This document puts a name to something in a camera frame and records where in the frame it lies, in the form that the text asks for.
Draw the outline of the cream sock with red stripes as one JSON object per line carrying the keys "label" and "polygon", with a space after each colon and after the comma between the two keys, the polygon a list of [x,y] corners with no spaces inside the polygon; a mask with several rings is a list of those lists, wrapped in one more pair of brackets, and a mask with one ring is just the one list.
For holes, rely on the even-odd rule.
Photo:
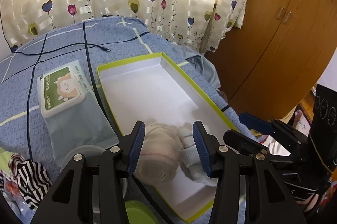
{"label": "cream sock with red stripes", "polygon": [[177,127],[165,123],[147,126],[136,166],[136,178],[148,185],[172,181],[179,166],[179,151],[182,149]]}

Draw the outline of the grey sock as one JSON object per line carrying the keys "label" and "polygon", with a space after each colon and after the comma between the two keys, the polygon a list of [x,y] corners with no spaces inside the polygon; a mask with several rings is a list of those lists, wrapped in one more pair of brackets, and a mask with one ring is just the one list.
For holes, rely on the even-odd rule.
{"label": "grey sock", "polygon": [[217,186],[218,179],[209,178],[203,171],[197,147],[193,139],[193,126],[190,123],[184,124],[178,128],[177,135],[182,144],[182,148],[179,150],[179,159],[182,163],[182,170],[185,175],[196,183],[210,187]]}

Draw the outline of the wooden wardrobe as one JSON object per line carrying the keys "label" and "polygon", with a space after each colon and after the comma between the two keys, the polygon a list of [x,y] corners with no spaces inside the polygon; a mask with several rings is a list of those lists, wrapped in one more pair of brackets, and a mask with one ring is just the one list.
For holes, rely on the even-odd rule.
{"label": "wooden wardrobe", "polygon": [[242,27],[207,57],[233,110],[272,120],[308,94],[335,50],[336,0],[247,0]]}

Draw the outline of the white box with green rim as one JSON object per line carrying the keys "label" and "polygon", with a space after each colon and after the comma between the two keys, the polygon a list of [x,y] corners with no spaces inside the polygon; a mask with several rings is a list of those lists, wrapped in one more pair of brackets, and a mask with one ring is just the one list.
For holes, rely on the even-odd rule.
{"label": "white box with green rim", "polygon": [[[192,128],[202,121],[207,133],[223,144],[233,123],[205,92],[164,53],[132,57],[98,66],[98,77],[120,132],[130,134],[135,122]],[[189,179],[178,168],[171,182],[156,184],[157,192],[186,223],[212,205],[216,189]]]}

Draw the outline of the wet wipes pack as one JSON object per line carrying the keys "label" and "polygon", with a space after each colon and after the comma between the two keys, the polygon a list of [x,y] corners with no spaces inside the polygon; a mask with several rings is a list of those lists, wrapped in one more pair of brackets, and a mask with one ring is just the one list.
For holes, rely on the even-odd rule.
{"label": "wet wipes pack", "polygon": [[57,165],[79,146],[106,149],[119,143],[78,60],[39,76],[37,92]]}

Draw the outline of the black white striped sock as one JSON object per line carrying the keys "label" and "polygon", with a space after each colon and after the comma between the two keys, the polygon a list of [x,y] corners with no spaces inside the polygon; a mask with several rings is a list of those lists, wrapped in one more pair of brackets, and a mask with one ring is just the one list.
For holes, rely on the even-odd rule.
{"label": "black white striped sock", "polygon": [[10,178],[18,185],[18,190],[31,210],[37,210],[52,182],[45,167],[39,162],[24,159],[13,153],[9,158]]}

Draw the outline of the clear snack bag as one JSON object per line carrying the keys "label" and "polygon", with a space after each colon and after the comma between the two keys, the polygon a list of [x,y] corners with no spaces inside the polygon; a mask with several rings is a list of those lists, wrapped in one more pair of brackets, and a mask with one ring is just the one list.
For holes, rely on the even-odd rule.
{"label": "clear snack bag", "polygon": [[19,192],[16,182],[9,180],[1,172],[1,194],[15,215],[23,222],[30,223],[34,216],[34,210],[31,210]]}

